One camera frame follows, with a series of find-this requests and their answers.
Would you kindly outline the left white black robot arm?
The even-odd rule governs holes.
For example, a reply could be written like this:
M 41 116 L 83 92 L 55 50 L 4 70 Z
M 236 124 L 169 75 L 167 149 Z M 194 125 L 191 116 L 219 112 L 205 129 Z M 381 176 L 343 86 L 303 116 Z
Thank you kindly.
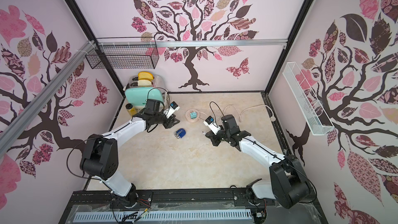
M 149 132 L 153 125 L 170 129 L 179 123 L 175 116 L 179 105 L 171 102 L 162 111 L 161 105 L 163 102 L 159 100 L 148 99 L 145 107 L 125 124 L 101 135 L 91 135 L 83 152 L 80 169 L 99 179 L 116 196 L 126 198 L 131 195 L 135 191 L 133 184 L 118 171 L 119 148 L 135 135 Z

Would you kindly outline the teal usb charger block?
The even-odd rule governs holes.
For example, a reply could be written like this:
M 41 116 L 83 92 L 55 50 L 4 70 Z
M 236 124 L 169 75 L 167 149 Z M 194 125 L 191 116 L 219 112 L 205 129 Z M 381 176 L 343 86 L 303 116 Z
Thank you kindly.
M 199 117 L 198 112 L 196 112 L 196 111 L 190 112 L 189 116 L 190 116 L 190 119 L 192 119 L 192 120 L 198 119 L 198 117 Z

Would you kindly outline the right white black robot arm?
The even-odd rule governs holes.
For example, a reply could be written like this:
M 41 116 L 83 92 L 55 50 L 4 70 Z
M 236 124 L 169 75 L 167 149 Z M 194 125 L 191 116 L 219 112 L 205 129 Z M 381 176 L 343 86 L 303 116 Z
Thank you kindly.
M 221 124 L 217 124 L 212 116 L 203 121 L 210 129 L 205 136 L 212 145 L 226 142 L 269 171 L 269 182 L 259 179 L 248 186 L 256 199 L 273 199 L 287 209 L 297 203 L 311 204 L 316 200 L 316 189 L 296 156 L 287 156 L 266 147 L 251 133 L 241 130 L 233 115 L 225 115 L 220 121 Z

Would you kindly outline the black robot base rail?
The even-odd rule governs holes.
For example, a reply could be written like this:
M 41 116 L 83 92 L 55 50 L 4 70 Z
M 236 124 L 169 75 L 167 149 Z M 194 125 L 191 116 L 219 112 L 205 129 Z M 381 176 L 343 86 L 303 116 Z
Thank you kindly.
M 252 220 L 194 220 L 121 224 L 326 224 L 319 202 L 297 204 L 290 209 L 272 199 L 249 200 L 246 188 L 138 190 L 137 203 L 127 208 L 108 191 L 76 191 L 72 194 L 60 224 L 72 224 L 77 212 L 181 211 L 249 209 Z

